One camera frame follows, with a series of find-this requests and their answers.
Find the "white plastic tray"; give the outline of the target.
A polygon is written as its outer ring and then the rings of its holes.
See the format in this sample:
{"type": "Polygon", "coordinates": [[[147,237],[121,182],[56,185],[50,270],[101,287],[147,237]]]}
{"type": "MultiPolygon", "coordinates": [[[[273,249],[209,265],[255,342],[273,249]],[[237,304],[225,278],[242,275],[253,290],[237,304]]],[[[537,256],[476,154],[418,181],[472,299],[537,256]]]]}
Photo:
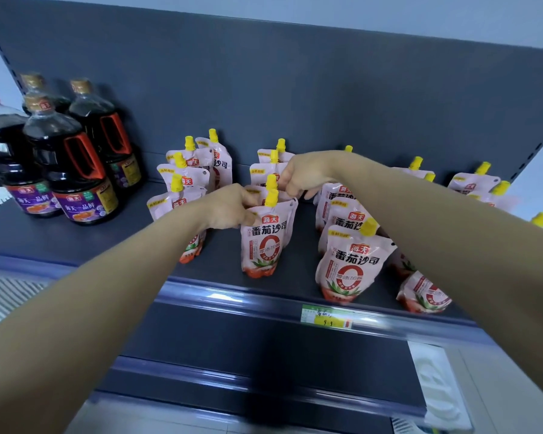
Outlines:
{"type": "Polygon", "coordinates": [[[409,341],[431,428],[472,431],[473,425],[449,359],[442,347],[409,341]]]}

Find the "clear price tag rail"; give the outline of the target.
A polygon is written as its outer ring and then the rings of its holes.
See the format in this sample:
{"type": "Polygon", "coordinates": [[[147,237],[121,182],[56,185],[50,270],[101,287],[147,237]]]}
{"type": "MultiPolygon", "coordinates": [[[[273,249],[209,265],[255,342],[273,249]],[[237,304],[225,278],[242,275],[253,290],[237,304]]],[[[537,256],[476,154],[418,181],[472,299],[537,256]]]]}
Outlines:
{"type": "Polygon", "coordinates": [[[346,322],[343,330],[350,332],[434,345],[497,346],[472,322],[362,304],[339,306],[322,299],[289,298],[232,286],[210,286],[177,277],[168,278],[156,300],[175,306],[306,324],[312,324],[313,320],[303,319],[302,314],[310,313],[314,308],[343,319],[346,322]]]}

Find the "person's right forearm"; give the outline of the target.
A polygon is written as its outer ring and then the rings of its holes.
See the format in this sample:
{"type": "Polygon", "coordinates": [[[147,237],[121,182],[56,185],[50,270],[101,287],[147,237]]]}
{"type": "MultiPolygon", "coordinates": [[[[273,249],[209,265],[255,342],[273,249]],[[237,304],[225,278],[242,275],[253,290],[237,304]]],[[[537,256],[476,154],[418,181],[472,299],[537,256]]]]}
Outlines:
{"type": "Polygon", "coordinates": [[[358,154],[331,177],[543,392],[543,228],[358,154]]]}

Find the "white sauce pouch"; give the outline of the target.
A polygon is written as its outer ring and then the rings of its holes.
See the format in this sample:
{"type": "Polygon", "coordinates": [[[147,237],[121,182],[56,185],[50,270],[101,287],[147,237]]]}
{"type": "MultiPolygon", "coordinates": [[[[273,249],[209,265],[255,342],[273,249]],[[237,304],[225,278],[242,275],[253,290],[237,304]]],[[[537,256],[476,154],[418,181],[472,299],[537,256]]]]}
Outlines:
{"type": "Polygon", "coordinates": [[[272,200],[272,196],[277,196],[277,204],[284,204],[291,209],[297,209],[297,199],[289,197],[289,195],[278,189],[278,174],[269,174],[263,186],[248,185],[247,191],[252,194],[257,200],[258,205],[266,205],[268,200],[272,200]]]}
{"type": "Polygon", "coordinates": [[[277,189],[262,189],[261,204],[248,208],[259,223],[242,226],[241,269],[250,278],[273,275],[282,251],[289,244],[297,199],[277,189]]]}

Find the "person's left hand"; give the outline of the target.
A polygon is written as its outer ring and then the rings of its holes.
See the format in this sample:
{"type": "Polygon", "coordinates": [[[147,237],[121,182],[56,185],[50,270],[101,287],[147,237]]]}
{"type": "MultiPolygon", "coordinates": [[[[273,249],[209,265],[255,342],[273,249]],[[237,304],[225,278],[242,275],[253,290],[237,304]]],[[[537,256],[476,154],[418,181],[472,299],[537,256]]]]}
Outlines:
{"type": "Polygon", "coordinates": [[[258,200],[234,183],[200,198],[197,204],[204,228],[224,230],[244,226],[244,210],[257,206],[258,200]]]}

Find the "dark soy sauce bottle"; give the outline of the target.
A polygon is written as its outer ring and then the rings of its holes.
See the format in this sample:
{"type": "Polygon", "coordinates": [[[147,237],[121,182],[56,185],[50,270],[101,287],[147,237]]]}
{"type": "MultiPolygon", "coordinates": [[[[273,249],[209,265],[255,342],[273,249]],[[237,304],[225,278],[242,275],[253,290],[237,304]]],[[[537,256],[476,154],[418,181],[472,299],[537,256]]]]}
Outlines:
{"type": "Polygon", "coordinates": [[[30,117],[22,131],[65,216],[78,225],[115,216],[119,198],[82,125],[56,111],[44,93],[25,94],[24,104],[30,117]]]}
{"type": "Polygon", "coordinates": [[[23,133],[29,116],[0,102],[0,184],[18,207],[35,218],[51,218],[62,209],[35,162],[23,133]]]}
{"type": "Polygon", "coordinates": [[[24,85],[24,99],[22,100],[23,111],[30,116],[31,111],[28,109],[25,97],[28,94],[44,94],[56,112],[67,115],[71,105],[71,100],[67,97],[54,92],[46,83],[44,77],[39,73],[20,74],[20,79],[24,85]]]}
{"type": "Polygon", "coordinates": [[[97,94],[90,80],[72,79],[70,85],[75,97],[69,114],[83,126],[116,188],[132,193],[142,182],[142,172],[116,106],[97,94]]]}

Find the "dark grey lower shelf board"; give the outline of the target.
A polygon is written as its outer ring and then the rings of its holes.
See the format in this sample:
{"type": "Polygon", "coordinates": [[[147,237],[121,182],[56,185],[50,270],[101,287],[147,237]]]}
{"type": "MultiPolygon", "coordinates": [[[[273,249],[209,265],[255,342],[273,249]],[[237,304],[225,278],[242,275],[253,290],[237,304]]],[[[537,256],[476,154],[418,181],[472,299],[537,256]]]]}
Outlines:
{"type": "Polygon", "coordinates": [[[192,367],[269,392],[333,392],[421,418],[426,402],[408,343],[155,302],[123,350],[141,367],[192,367]]]}

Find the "person's left forearm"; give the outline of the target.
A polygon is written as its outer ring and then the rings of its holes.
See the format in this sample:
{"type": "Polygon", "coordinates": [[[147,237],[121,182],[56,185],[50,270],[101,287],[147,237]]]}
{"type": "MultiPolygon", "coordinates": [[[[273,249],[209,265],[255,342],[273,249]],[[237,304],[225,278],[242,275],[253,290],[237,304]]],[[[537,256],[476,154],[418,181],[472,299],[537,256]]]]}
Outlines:
{"type": "Polygon", "coordinates": [[[176,208],[0,322],[0,434],[64,432],[207,223],[176,208]]]}

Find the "rows of white sauce pouches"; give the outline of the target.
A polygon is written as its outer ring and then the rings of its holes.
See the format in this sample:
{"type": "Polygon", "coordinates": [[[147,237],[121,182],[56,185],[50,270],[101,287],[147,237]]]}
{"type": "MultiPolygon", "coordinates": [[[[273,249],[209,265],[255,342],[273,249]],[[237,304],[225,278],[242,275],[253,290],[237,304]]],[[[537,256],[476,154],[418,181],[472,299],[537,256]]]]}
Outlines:
{"type": "MultiPolygon", "coordinates": [[[[362,206],[366,208],[371,215],[373,215],[372,209],[368,209],[363,204],[362,206]]],[[[325,256],[327,257],[322,258],[319,275],[329,276],[324,277],[326,280],[326,289],[331,289],[338,286],[335,291],[332,290],[338,295],[344,294],[343,291],[346,291],[346,293],[353,291],[352,294],[355,294],[356,291],[363,286],[362,283],[365,281],[365,279],[368,280],[365,277],[368,274],[368,269],[360,269],[360,267],[374,267],[375,265],[372,264],[372,260],[374,260],[372,255],[374,253],[367,254],[365,252],[384,251],[384,245],[377,245],[375,240],[372,240],[377,235],[371,233],[374,228],[369,222],[371,221],[367,218],[362,226],[369,227],[368,232],[370,234],[358,233],[355,234],[354,237],[352,237],[353,235],[348,234],[350,237],[345,238],[342,236],[344,233],[337,233],[336,235],[330,235],[328,237],[328,239],[334,239],[336,241],[336,245],[347,245],[347,248],[345,253],[343,248],[342,251],[340,251],[340,247],[333,247],[337,248],[337,250],[334,251],[334,254],[330,254],[331,249],[328,249],[325,253],[325,256]]]]}

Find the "person's right hand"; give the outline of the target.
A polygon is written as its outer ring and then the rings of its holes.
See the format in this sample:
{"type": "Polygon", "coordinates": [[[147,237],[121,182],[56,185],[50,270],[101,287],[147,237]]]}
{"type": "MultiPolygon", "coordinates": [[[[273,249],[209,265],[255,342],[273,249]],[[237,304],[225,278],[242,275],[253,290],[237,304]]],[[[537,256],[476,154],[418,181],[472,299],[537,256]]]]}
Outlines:
{"type": "Polygon", "coordinates": [[[298,199],[312,199],[326,183],[339,182],[349,153],[330,150],[295,155],[284,169],[300,169],[306,178],[306,192],[298,199]]]}

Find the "dark grey shelf board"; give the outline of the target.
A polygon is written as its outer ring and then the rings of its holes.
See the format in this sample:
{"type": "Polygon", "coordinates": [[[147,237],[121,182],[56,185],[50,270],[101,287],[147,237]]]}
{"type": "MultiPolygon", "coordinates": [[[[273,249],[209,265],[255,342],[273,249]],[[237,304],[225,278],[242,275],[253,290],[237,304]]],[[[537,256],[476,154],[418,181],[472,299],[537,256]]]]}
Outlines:
{"type": "Polygon", "coordinates": [[[426,402],[408,343],[155,302],[123,350],[141,367],[192,367],[269,392],[333,392],[421,418],[426,402]]]}
{"type": "MultiPolygon", "coordinates": [[[[8,201],[0,205],[0,256],[32,261],[35,268],[43,263],[73,269],[149,225],[152,218],[146,202],[158,194],[159,185],[147,183],[127,200],[116,217],[94,226],[79,226],[64,216],[33,218],[23,214],[14,202],[8,201]]],[[[168,280],[200,288],[333,306],[324,299],[314,280],[319,262],[315,212],[313,204],[299,204],[291,241],[282,251],[278,266],[270,277],[253,279],[242,272],[240,231],[230,228],[210,231],[200,256],[187,264],[178,263],[168,280]]],[[[476,325],[455,304],[443,313],[407,312],[396,300],[399,285],[399,279],[384,269],[358,299],[335,306],[462,326],[476,325]]]]}

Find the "dark grey shelf back panel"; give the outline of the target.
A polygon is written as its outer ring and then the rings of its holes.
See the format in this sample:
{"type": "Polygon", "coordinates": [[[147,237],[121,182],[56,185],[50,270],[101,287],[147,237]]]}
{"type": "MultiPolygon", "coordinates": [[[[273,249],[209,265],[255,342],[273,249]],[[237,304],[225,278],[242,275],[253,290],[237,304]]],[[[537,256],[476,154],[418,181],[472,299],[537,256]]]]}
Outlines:
{"type": "Polygon", "coordinates": [[[286,138],[441,180],[482,161],[516,179],[543,148],[543,50],[58,0],[0,0],[13,75],[87,78],[126,112],[148,169],[218,129],[234,163],[286,138]]]}

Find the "yellow green price tag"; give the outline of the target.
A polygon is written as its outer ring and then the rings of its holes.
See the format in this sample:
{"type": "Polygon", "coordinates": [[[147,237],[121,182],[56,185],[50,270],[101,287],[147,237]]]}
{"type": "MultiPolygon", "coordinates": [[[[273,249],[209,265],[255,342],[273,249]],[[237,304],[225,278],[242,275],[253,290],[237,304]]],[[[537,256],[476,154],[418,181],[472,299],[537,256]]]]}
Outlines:
{"type": "Polygon", "coordinates": [[[302,323],[327,328],[351,330],[354,316],[333,307],[320,307],[304,304],[300,321],[302,323]]]}

